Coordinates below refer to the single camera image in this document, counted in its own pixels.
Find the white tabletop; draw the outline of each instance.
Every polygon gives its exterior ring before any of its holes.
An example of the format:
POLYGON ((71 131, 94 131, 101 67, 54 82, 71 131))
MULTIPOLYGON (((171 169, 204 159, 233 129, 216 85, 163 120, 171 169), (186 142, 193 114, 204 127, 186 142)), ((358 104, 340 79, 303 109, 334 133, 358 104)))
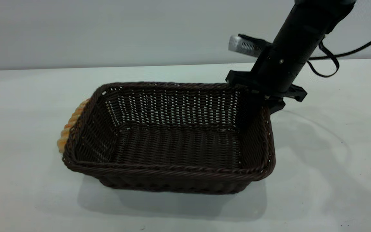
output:
POLYGON ((272 115, 274 172, 222 196, 106 188, 56 140, 101 84, 224 82, 251 63, 0 71, 0 231, 371 231, 371 59, 340 64, 303 69, 308 96, 272 115))

